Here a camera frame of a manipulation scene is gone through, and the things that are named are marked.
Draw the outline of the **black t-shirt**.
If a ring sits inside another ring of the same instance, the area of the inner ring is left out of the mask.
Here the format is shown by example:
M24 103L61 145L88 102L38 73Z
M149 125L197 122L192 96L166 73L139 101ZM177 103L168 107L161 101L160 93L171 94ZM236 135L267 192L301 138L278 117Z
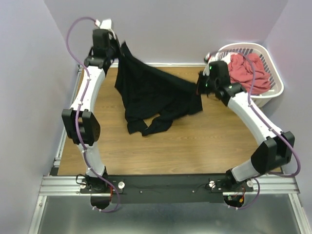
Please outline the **black t-shirt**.
M115 88L125 108L130 134L167 131L174 120L203 110L196 84L149 66L132 55L126 43L118 58Z

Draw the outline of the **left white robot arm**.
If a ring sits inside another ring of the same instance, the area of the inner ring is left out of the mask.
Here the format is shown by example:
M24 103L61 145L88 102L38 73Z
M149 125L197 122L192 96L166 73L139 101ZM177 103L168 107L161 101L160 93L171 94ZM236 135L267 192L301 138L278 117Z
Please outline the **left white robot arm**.
M68 137L80 150L86 173L81 185L97 193L115 192L98 149L100 124L94 115L95 101L107 71L119 52L118 40L111 29L95 29L93 45L84 60L84 76L76 99L61 117Z

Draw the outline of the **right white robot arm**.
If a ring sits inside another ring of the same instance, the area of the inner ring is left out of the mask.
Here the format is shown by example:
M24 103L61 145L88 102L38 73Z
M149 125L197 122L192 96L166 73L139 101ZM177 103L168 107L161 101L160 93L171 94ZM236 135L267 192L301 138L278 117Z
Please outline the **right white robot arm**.
M274 125L249 99L248 92L240 83L231 83L228 65L218 60L209 62L197 80L198 94L214 94L231 109L255 138L258 148L250 159L229 169L225 177L213 185L234 190L254 176L261 176L286 165L292 157L294 135Z

